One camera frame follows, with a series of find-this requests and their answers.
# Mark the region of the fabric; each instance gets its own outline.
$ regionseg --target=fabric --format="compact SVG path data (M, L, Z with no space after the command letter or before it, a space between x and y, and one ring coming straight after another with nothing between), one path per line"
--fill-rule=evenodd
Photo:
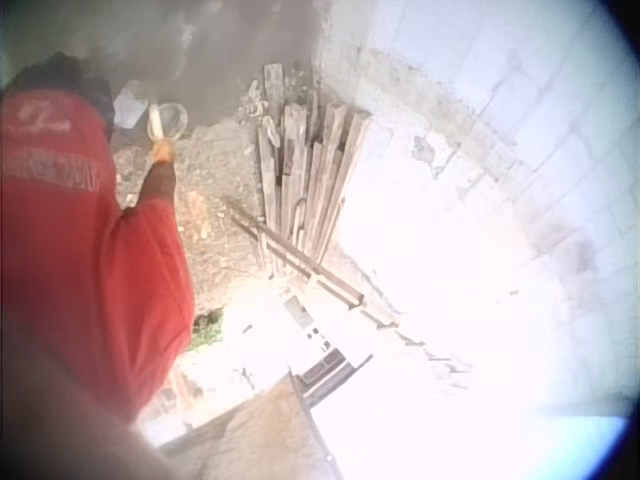
M100 113L105 121L105 135L111 138L115 118L111 87L106 80L95 76L86 62L83 64L75 57L56 52L19 72L6 87L9 94L41 89L64 90L84 98Z
M2 308L127 422L189 343L193 291L171 201L121 211L105 120L61 90L2 105Z

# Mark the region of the concrete floor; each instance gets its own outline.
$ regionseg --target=concrete floor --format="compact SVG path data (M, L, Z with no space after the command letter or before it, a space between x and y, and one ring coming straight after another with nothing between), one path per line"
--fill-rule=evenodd
M309 68L324 2L7 3L2 48L10 74L61 50L90 59L114 96L126 81L144 81L160 101L182 103L192 124L209 125L235 112L265 63Z

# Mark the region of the white wall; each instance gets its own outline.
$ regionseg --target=white wall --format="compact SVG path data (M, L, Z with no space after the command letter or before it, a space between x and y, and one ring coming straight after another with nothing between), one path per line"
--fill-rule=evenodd
M374 121L339 241L478 392L638 392L638 63L593 0L335 0L325 86Z

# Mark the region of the person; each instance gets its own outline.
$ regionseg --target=person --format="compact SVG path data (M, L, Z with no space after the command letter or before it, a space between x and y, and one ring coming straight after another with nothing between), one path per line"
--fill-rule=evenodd
M189 344L194 298L174 149L153 145L137 204L121 210L113 117L108 84L61 53L3 92L0 288L3 324L129 425ZM7 398L24 397L19 383L3 382Z

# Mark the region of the hand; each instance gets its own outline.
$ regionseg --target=hand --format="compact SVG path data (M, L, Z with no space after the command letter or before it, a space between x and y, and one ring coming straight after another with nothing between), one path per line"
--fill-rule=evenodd
M151 150L151 159L153 160L153 163L173 162L176 159L176 152L173 149L171 141L163 138L162 140L154 142L153 149Z

